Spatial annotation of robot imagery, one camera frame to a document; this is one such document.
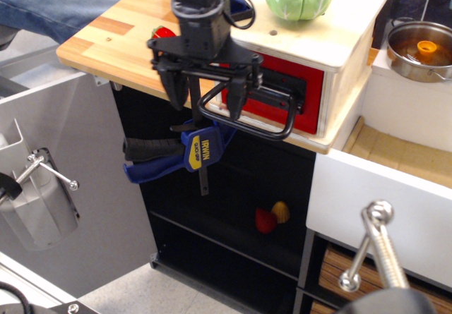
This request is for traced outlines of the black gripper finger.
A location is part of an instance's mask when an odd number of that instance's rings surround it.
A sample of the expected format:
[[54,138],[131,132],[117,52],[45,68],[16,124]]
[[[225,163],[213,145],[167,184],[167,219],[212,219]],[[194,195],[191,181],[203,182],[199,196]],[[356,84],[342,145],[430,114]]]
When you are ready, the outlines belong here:
[[163,88],[175,109],[182,109],[189,94],[189,79],[183,66],[157,65]]
[[227,108],[232,121],[239,119],[250,88],[252,81],[248,76],[236,76],[231,79],[227,93]]

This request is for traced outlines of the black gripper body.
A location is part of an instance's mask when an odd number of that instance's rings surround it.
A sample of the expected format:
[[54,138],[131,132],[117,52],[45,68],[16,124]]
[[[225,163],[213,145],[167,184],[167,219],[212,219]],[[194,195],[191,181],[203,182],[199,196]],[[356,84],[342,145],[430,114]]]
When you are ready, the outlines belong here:
[[189,51],[182,36],[148,40],[148,48],[153,52],[151,64],[183,66],[188,76],[209,80],[229,81],[236,76],[248,76],[253,90],[262,82],[260,65],[262,56],[237,44],[227,37],[223,45],[214,54],[207,50]]

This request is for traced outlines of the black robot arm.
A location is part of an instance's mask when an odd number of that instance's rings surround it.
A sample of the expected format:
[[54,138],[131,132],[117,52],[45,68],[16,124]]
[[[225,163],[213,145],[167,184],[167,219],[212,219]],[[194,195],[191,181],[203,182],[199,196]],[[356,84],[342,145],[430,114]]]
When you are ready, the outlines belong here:
[[184,106],[191,76],[222,81],[230,120],[238,120],[248,93],[261,84],[263,59],[231,38],[230,0],[171,0],[171,5],[181,34],[148,41],[171,105]]

